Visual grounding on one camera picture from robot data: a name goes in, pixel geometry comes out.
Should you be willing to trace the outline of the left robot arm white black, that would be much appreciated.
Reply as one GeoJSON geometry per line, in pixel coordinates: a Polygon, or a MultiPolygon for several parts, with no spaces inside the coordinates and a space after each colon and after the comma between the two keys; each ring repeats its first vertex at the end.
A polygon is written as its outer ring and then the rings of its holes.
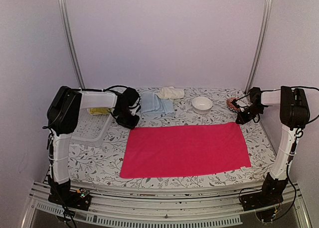
{"type": "Polygon", "coordinates": [[[106,131],[113,121],[124,128],[134,129],[140,120],[137,115],[141,108],[139,93],[127,86],[123,86],[123,92],[117,92],[116,88],[118,86],[103,90],[62,86],[48,109],[48,124],[43,127],[50,131],[47,142],[50,163],[48,200],[61,205],[66,211],[69,208],[87,211],[92,200],[89,190],[70,189],[69,144],[77,127],[80,111],[91,108],[111,109],[103,131],[106,131]]]}

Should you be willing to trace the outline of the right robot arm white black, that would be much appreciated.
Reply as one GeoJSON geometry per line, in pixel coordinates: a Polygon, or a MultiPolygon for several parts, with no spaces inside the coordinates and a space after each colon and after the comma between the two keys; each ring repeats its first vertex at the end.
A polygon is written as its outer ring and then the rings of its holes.
{"type": "Polygon", "coordinates": [[[290,165],[296,155],[296,149],[303,130],[310,123],[310,109],[304,92],[304,86],[281,86],[275,90],[261,90],[253,87],[249,90],[249,106],[239,105],[235,99],[232,104],[239,108],[236,123],[243,125],[264,112],[264,108],[278,105],[282,124],[281,142],[275,162],[267,173],[260,191],[241,195],[239,201],[245,211],[280,204],[283,201],[283,191],[291,183],[290,165]]]}

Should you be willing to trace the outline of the pink towel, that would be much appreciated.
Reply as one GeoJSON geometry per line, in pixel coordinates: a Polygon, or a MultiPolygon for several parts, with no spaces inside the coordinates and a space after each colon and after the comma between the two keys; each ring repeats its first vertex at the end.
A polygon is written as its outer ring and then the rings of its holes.
{"type": "Polygon", "coordinates": [[[203,176],[251,167],[238,124],[140,127],[130,131],[123,179],[203,176]]]}

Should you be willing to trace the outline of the green crocodile pattern towel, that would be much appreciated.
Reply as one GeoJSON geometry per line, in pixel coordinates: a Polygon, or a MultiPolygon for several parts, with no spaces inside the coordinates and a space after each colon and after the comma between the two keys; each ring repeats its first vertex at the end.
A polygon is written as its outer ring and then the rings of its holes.
{"type": "Polygon", "coordinates": [[[111,108],[89,108],[87,112],[90,115],[109,115],[112,112],[111,108]]]}

